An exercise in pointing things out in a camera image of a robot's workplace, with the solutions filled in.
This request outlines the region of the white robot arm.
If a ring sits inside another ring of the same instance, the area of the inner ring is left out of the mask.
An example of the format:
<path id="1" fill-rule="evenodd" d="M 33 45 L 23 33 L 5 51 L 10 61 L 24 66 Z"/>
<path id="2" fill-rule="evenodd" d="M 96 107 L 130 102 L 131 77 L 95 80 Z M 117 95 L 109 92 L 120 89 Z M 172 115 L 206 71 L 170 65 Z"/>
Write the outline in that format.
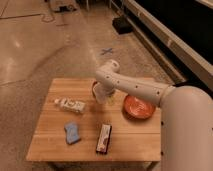
<path id="1" fill-rule="evenodd" d="M 95 71 L 99 102 L 120 90 L 162 112 L 162 171 L 213 171 L 213 98 L 194 86 L 173 86 L 119 73 L 109 60 Z"/>

